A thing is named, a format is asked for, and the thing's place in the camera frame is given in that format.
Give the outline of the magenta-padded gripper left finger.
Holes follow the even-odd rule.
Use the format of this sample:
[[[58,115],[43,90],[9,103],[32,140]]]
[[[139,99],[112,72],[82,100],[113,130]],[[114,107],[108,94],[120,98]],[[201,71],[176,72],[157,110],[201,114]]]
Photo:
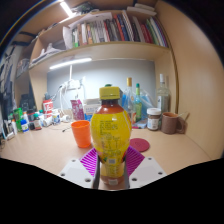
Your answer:
[[[58,176],[83,188],[97,189],[100,182],[100,160],[96,150],[92,148],[80,159],[72,158]]]

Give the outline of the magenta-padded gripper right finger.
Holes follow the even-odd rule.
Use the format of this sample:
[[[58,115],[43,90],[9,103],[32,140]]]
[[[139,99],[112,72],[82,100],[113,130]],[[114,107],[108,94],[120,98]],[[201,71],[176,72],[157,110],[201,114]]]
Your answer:
[[[128,148],[124,168],[126,189],[140,188],[165,176],[153,157],[145,157],[133,147]]]

